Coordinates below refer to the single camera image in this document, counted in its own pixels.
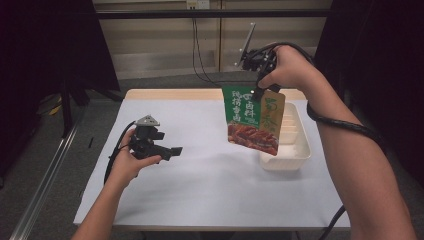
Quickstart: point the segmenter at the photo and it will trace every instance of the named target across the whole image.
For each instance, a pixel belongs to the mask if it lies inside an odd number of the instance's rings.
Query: person's left hand
[[[147,166],[158,163],[162,160],[162,157],[151,156],[141,160],[138,160],[130,153],[128,143],[130,142],[131,136],[134,134],[135,129],[130,129],[126,132],[121,141],[121,150],[116,156],[115,162],[112,166],[107,182],[118,184],[119,187],[124,189],[128,186],[132,179],[134,179],[139,171]]]

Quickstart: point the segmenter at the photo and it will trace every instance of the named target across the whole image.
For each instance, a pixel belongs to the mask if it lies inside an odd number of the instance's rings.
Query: white table
[[[129,230],[314,230],[328,226],[342,205],[330,179],[315,122],[296,90],[295,104],[312,155],[298,171],[270,172],[259,153],[227,142],[219,89],[130,90],[88,181],[74,223],[80,224],[103,186],[108,156],[131,121],[151,114],[164,147],[181,156],[142,169],[121,198],[114,226]],[[336,228],[346,229],[346,214]]]

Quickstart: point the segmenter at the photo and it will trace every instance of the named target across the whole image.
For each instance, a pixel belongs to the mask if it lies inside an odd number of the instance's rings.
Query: white container
[[[284,106],[279,143],[276,156],[260,152],[259,162],[265,170],[298,170],[311,156],[305,129],[292,103],[285,103]]]

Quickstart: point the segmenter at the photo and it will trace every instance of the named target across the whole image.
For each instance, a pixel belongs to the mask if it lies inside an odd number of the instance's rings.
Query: metal rod
[[[99,19],[155,19],[155,18],[271,18],[271,17],[328,17],[339,14],[328,9],[310,10],[158,10],[97,11]]]
[[[68,149],[70,148],[72,144],[74,136],[79,127],[79,124],[83,119],[84,112],[85,112],[85,107],[83,107],[78,113],[77,120],[75,124],[73,125],[73,128],[70,130],[69,134],[67,135],[67,137],[63,138],[62,141],[60,142],[60,145],[58,149],[56,150],[56,153],[53,156],[53,159],[46,173],[44,174],[44,177],[41,180],[40,185],[38,186],[36,192],[32,196],[31,202],[26,207],[24,214],[19,220],[9,240],[26,240],[29,237],[32,227],[34,226],[34,223],[37,220],[37,217],[41,211],[41,208],[47,199],[47,195],[50,191],[50,188],[54,183],[57,173],[59,172],[60,166],[62,165],[62,162],[64,161],[66,153],[68,152]]]

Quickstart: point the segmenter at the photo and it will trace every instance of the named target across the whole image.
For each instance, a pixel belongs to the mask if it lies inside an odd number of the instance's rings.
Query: snack package
[[[261,102],[252,100],[252,87],[224,86],[228,141],[277,155],[286,96],[265,91]]]

